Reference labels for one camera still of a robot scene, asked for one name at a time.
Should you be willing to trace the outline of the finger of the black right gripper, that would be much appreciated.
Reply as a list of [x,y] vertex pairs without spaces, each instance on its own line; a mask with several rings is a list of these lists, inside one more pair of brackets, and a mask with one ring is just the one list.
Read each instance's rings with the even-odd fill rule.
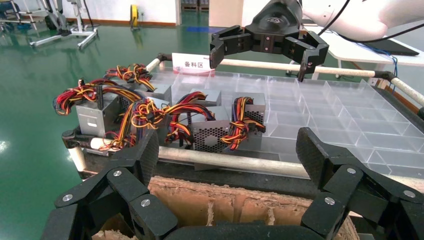
[[250,51],[252,35],[234,25],[212,34],[209,46],[209,66],[216,69],[225,56]]
[[324,63],[329,45],[315,32],[307,31],[298,38],[283,40],[283,55],[300,65],[297,80],[303,82],[306,74],[313,74]]

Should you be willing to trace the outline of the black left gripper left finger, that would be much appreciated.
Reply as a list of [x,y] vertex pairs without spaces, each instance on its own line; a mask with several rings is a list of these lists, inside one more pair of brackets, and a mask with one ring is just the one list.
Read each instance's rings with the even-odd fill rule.
[[158,134],[145,130],[136,146],[118,151],[98,174],[56,199],[41,238],[90,240],[121,215],[138,239],[165,239],[178,219],[148,188],[158,159]]

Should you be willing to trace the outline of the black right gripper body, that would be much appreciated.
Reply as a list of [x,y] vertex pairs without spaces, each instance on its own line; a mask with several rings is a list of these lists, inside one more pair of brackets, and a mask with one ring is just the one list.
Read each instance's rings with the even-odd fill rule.
[[245,33],[251,35],[250,50],[289,55],[300,35],[302,13],[300,0],[269,1],[245,27]]

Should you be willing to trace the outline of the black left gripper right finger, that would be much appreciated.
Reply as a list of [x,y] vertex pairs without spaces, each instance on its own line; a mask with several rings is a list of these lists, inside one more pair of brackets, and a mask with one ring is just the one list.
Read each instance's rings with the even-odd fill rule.
[[423,239],[421,192],[369,169],[347,148],[324,143],[309,127],[298,130],[295,150],[319,190],[301,218],[303,227],[331,240],[354,212],[388,240]]

